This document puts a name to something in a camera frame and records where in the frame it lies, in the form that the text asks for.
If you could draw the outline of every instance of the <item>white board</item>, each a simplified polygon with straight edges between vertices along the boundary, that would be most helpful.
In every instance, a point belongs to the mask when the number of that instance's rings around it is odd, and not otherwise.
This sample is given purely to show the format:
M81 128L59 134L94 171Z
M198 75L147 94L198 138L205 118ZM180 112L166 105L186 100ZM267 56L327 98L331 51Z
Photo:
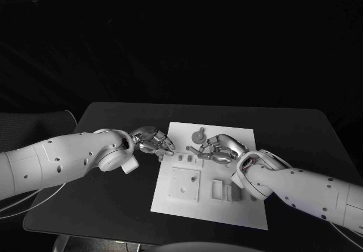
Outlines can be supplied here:
M242 199L235 198L234 189L229 191L231 188L235 188L231 175L236 171L236 162L232 162L226 167L212 160L199 160L196 155L186 150L186 146L193 146L198 150L200 148L200 144L195 144L192 141L192 135L199 131L200 127L205 128L208 139L219 134L226 134L249 150L255 150L252 129L170 122L169 137L176 145L176 154L174 156L164 156L161 162L151 212L268 230L264 201L254 201L246 190L239 192ZM192 156L192 162L187 162L189 155ZM173 176L176 171L173 169L179 169L177 173L183 173L180 177L186 178L186 180L180 179L172 189L173 180L176 180ZM195 182L192 182L190 179L195 173L199 174ZM222 200L210 198L213 180L222 181Z

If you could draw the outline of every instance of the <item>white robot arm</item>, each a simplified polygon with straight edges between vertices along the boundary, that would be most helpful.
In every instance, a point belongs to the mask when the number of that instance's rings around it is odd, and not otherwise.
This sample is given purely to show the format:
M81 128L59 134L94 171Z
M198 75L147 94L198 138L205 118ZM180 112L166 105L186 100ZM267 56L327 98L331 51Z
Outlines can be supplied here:
M164 154L174 155L174 144L154 127L130 134L102 129L64 135L0 153L0 200L79 179L95 167L111 171L121 166L130 173L138 167L137 149L154 153L160 161Z
M202 154L208 146L212 152ZM255 198L264 200L275 192L288 206L363 234L362 186L293 168L271 152L249 151L225 134L208 139L196 154L221 164L238 161L232 181Z

